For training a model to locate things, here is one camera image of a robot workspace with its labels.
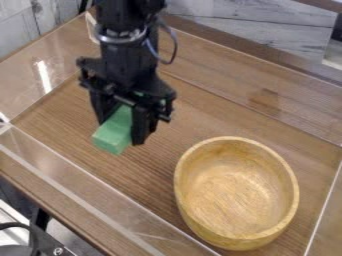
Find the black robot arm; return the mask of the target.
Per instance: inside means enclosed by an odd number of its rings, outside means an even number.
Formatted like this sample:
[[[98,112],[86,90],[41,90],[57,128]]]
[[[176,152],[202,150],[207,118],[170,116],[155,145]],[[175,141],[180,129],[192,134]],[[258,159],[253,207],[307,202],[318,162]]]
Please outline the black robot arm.
[[[159,55],[159,32],[171,30],[160,18],[166,0],[100,0],[95,8],[100,56],[76,60],[79,83],[100,123],[120,107],[130,109],[128,136],[142,145],[158,123],[171,120],[176,99],[176,91],[158,75],[158,65],[174,62]]]

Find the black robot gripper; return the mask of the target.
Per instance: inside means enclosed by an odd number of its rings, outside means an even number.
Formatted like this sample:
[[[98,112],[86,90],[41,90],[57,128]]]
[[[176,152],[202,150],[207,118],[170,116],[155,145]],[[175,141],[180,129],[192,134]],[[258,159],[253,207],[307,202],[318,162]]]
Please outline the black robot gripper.
[[[158,52],[159,30],[171,37],[172,55],[163,59]],[[115,32],[96,25],[100,45],[98,58],[79,57],[80,86],[90,92],[90,100],[99,124],[120,105],[132,108],[132,145],[143,145],[156,131],[158,120],[171,119],[175,90],[156,74],[158,64],[170,65],[178,53],[178,38],[164,24],[144,26],[127,32]]]

